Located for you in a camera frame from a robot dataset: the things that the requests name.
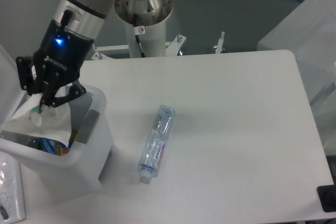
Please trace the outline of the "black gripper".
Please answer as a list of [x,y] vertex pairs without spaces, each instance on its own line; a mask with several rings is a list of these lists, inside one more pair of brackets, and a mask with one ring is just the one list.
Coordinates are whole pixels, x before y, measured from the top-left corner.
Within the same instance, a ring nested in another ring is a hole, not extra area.
[[[32,56],[16,58],[20,87],[29,95],[41,93],[39,114],[48,107],[56,108],[84,95],[87,91],[78,81],[80,68],[93,39],[79,36],[52,20],[40,48]],[[36,78],[32,67],[35,66]],[[61,87],[66,94],[56,96]]]

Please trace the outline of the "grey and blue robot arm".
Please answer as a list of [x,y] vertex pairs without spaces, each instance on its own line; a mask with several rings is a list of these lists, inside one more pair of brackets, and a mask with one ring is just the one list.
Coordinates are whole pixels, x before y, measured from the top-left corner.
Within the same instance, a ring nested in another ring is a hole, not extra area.
[[165,20],[172,0],[61,0],[39,49],[16,59],[20,86],[40,94],[37,111],[85,94],[79,71],[110,9],[133,28]]

